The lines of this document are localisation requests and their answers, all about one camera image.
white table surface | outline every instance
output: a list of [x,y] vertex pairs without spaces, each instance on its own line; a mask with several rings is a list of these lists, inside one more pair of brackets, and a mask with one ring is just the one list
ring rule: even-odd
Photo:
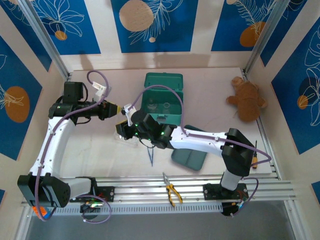
[[[183,74],[183,94],[185,107],[184,123],[206,132],[227,132],[229,128],[240,130],[257,147],[264,150],[263,141],[256,122],[243,123],[236,114],[235,106],[226,103],[229,95],[234,95],[231,80],[241,76],[239,68],[181,68],[181,69],[135,69],[103,70],[112,90],[108,101],[124,106],[132,103],[144,89],[146,73],[166,72]],[[94,90],[87,82],[87,71],[75,71],[72,81],[84,82],[89,89],[89,99]],[[103,83],[102,78],[91,73],[90,79]],[[135,106],[139,109],[141,99]],[[61,164],[61,177],[133,177],[167,175],[211,175],[222,174],[226,169],[221,157],[208,154],[200,171],[193,171],[171,160],[171,149],[154,149],[151,166],[147,148],[140,143],[116,140],[115,125],[124,120],[122,115],[104,121],[97,117],[91,122],[76,126],[67,143]],[[251,168],[251,174],[270,174],[269,163]]]

yellow pliers handle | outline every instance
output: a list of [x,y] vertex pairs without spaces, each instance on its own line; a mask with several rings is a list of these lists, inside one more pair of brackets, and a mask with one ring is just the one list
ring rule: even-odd
[[172,205],[172,207],[175,207],[176,204],[173,202],[172,198],[171,198],[171,190],[175,193],[175,195],[179,198],[179,202],[182,204],[183,200],[182,197],[180,195],[180,193],[177,192],[177,190],[175,189],[173,184],[167,185],[166,187],[166,191],[168,192],[168,197],[169,197],[169,201]]

pliers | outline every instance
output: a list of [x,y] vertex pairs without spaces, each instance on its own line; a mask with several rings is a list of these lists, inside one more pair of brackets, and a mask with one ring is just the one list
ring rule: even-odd
[[162,174],[163,174],[164,183],[165,183],[165,185],[166,185],[165,188],[166,188],[166,191],[168,192],[169,201],[170,201],[172,207],[175,207],[176,204],[172,201],[172,198],[171,198],[171,190],[172,190],[172,191],[175,193],[175,195],[179,198],[179,201],[180,201],[180,203],[182,204],[183,201],[182,201],[182,197],[181,197],[180,193],[177,192],[177,190],[175,189],[174,185],[170,183],[167,175],[166,175],[164,172],[163,172]]

stuffed toy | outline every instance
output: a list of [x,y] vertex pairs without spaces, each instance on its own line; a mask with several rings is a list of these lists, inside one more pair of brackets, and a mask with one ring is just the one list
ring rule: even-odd
[[226,99],[228,104],[237,105],[239,118],[244,122],[252,122],[260,116],[260,108],[268,104],[259,96],[259,87],[252,82],[244,81],[242,77],[236,76],[231,81],[235,90],[235,96]]

screwdriver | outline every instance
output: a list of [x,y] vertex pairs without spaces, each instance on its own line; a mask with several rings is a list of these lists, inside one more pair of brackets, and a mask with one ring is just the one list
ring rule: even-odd
[[258,158],[257,158],[257,152],[255,151],[253,154],[253,159],[252,159],[252,164],[255,164],[258,162]]

